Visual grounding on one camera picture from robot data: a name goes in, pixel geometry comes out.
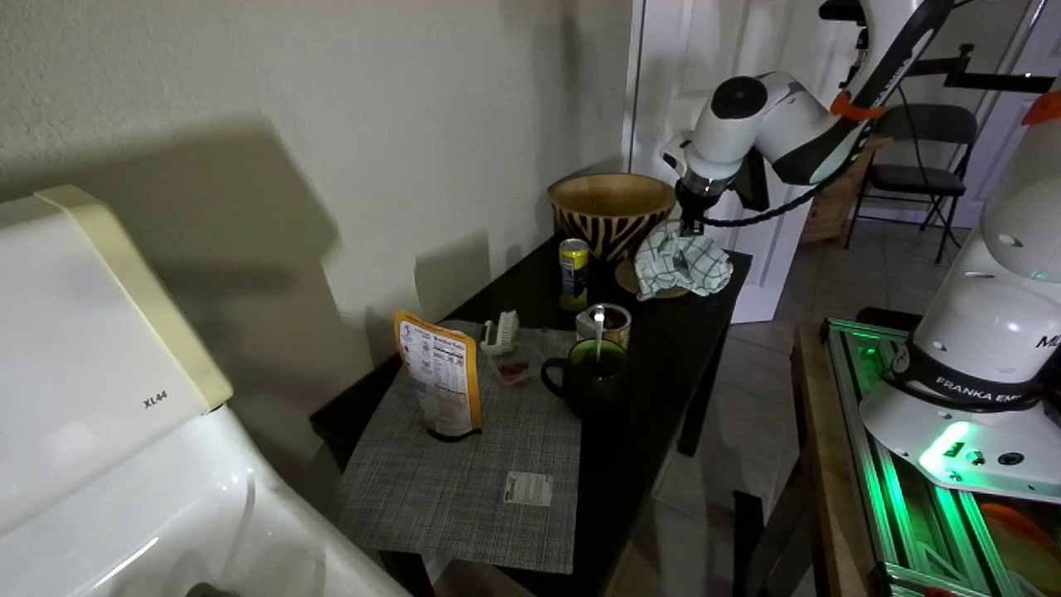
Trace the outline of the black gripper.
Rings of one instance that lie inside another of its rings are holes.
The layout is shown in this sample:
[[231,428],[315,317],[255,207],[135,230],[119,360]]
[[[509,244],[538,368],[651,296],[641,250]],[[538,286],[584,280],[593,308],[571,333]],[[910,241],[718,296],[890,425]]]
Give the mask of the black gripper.
[[700,232],[707,211],[719,201],[723,192],[725,192],[723,183],[710,183],[710,180],[700,180],[696,171],[683,171],[672,189],[681,201],[681,230]]

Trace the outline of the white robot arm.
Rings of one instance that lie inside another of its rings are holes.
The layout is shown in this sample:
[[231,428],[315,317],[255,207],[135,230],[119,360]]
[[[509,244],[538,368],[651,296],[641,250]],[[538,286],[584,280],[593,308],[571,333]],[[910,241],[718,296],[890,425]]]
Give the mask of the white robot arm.
[[[961,2],[826,0],[826,21],[859,25],[859,58],[828,103],[786,72],[723,79],[670,154],[683,230],[710,230],[723,196],[738,196],[749,223],[774,219],[768,180],[809,200],[841,177],[865,137],[960,138],[965,125],[940,105],[892,97],[931,71],[925,46]],[[946,488],[1058,503],[1061,417],[1038,385],[1061,345],[1061,115],[1053,84],[1035,90],[1020,125],[1005,192],[965,241],[940,244],[953,267],[864,402],[864,428]]]

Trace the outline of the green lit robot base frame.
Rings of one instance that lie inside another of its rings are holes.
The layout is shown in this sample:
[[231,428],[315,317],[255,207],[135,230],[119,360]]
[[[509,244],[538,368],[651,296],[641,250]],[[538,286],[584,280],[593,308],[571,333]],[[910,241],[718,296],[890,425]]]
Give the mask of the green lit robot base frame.
[[1016,477],[1038,460],[1032,443],[1002,446],[975,417],[931,412],[925,446],[890,452],[864,425],[864,406],[904,335],[846,317],[828,317],[823,333],[876,588],[885,597],[1058,597],[1058,488]]

